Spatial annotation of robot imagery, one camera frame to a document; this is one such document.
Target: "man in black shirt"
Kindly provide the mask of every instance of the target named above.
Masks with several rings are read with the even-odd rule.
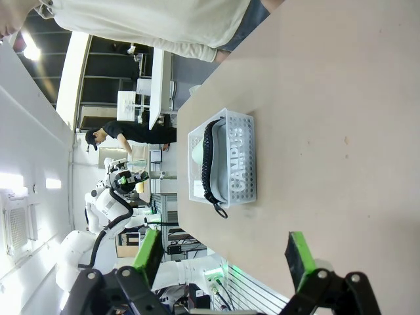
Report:
[[[95,150],[98,150],[97,145],[104,142],[106,136],[111,136],[114,139],[117,138],[125,151],[131,155],[132,150],[128,140],[149,144],[164,144],[163,150],[165,151],[169,143],[177,141],[177,129],[156,124],[152,130],[149,130],[149,124],[147,123],[114,120],[105,124],[102,128],[89,130],[86,133],[85,139],[87,144],[92,145]]]

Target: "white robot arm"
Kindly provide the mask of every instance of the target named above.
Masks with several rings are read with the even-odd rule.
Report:
[[[70,291],[82,268],[95,266],[96,252],[101,240],[114,239],[124,228],[160,221],[160,215],[132,217],[133,208],[116,194],[114,189],[109,188],[113,182],[128,183],[129,185],[123,188],[115,185],[112,187],[123,194],[133,187],[133,182],[129,182],[133,176],[127,171],[126,161],[108,162],[108,169],[108,174],[104,180],[100,181],[94,190],[85,195],[89,232],[72,231],[60,246],[56,282],[64,291]],[[101,226],[97,213],[105,216],[111,223],[105,228]],[[90,263],[81,264],[83,257],[86,257],[89,253],[93,253]],[[206,282],[203,272],[216,269],[221,263],[221,258],[213,255],[187,261],[165,262],[159,268],[152,289],[157,290],[172,285],[195,283],[206,293],[209,293],[209,284]]]

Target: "green light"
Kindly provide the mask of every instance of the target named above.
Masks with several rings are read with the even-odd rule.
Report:
[[[223,269],[222,267],[216,268],[216,269],[212,269],[212,270],[208,270],[204,272],[204,276],[206,277],[213,277],[213,276],[219,276],[219,277],[223,277]]]
[[[233,268],[234,272],[237,272],[238,274],[243,274],[243,271],[240,268],[238,268],[237,266],[233,266],[232,268]]]

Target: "office equipment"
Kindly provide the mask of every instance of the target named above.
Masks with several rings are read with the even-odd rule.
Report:
[[[135,121],[136,93],[119,91],[117,100],[117,120]]]

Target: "desk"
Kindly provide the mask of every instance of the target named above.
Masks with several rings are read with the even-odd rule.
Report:
[[[181,228],[290,297],[287,233],[364,271],[383,314],[420,309],[420,4],[290,0],[178,113]],[[187,134],[227,107],[255,118],[258,200],[188,200]]]
[[[153,50],[152,92],[150,95],[149,129],[152,130],[161,111],[171,110],[170,90],[172,54],[155,48]]]

